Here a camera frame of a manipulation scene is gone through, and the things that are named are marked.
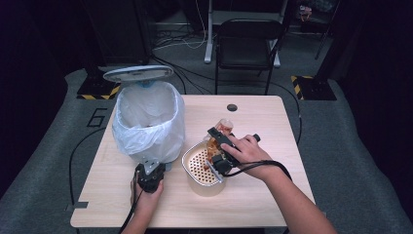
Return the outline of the white grey lidded trash can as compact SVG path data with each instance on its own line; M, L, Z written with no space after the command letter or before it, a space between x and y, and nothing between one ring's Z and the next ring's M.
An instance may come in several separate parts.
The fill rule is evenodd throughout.
M125 88L133 84L148 88L154 82L166 82L165 79L172 74L173 70L165 65L141 65L109 71L103 78L122 83Z

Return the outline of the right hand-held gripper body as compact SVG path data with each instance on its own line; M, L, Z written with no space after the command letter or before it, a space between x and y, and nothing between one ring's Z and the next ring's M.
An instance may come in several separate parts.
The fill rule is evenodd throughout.
M206 159L206 164L219 182L224 181L224 177L240 162L226 151L218 151L210 159Z

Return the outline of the beige bucket with perforated strainer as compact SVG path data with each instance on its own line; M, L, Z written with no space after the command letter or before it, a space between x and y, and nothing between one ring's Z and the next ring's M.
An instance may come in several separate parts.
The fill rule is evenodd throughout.
M201 141L188 149L181 159L191 189L203 197L218 195L226 180L218 178L207 165L207 143Z

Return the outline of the black yellow striped base plate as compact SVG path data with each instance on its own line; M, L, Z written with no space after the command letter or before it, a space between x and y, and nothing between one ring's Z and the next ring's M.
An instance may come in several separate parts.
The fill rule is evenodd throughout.
M113 99L119 92L120 83L110 82L102 77L88 76L77 92L81 99Z
M336 100L327 81L312 76L291 76L294 92L301 100Z

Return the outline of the grey metal table bracket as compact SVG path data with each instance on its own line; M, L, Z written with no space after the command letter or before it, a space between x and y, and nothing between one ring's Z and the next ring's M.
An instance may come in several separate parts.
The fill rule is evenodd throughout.
M74 212L76 209L86 209L89 202L75 202L74 204L68 204L65 208L66 212Z

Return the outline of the black folding chair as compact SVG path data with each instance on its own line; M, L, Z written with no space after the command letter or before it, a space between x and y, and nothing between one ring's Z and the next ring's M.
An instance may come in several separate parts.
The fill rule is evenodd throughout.
M216 34L214 91L218 93L219 70L267 71L264 94L271 83L278 44L284 27L274 19L228 19Z

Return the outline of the person's left hand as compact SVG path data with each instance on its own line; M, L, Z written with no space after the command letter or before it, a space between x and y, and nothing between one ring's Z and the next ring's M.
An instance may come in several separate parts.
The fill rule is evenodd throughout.
M161 180L158 188L153 193L145 192L136 182L131 181L131 205L134 207L134 212L137 213L153 213L159 203L164 190L164 182Z

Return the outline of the black cabinet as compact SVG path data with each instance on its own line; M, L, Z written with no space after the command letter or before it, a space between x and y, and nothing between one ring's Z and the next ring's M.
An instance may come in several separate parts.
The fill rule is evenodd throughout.
M110 64L147 64L151 56L145 0L98 0L99 40Z

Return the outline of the white plastic trash bag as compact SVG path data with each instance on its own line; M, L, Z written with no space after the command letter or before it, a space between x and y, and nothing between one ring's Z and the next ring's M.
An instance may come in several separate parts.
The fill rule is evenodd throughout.
M183 97L161 81L148 88L124 88L117 97L112 133L119 150L137 162L174 161L185 141Z

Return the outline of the person's right hand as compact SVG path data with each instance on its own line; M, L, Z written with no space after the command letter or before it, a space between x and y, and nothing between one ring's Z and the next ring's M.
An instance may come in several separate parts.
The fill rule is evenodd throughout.
M228 139L231 140L232 146L222 143L221 148L241 163L240 169L243 169L246 163L271 160L270 155L259 146L258 141L251 135L242 138L228 136ZM246 173L266 182L278 170L275 166L258 166L247 170Z

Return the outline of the reddish food scraps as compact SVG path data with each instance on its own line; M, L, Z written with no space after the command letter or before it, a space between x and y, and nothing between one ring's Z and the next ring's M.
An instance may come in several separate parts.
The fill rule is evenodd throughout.
M206 143L206 160L211 164L214 156L220 155L221 150L218 148L219 143L211 137Z

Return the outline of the clear plastic cup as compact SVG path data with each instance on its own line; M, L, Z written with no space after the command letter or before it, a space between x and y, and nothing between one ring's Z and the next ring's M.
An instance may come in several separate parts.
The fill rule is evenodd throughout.
M234 125L229 119L221 119L215 126L214 128L221 132L223 135L227 136L229 135L233 128ZM210 139L210 135L207 135L205 137L206 142Z

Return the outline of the white metal stand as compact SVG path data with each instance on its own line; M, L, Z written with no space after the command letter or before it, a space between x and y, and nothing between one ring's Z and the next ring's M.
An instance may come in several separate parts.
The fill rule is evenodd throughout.
M229 19L270 19L282 22L289 0L207 0L204 63L213 54L213 27Z

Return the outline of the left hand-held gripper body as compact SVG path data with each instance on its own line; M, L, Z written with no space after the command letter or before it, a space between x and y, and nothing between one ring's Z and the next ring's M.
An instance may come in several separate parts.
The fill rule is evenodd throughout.
M164 178L166 165L159 161L149 160L136 166L137 184L147 193L154 193Z

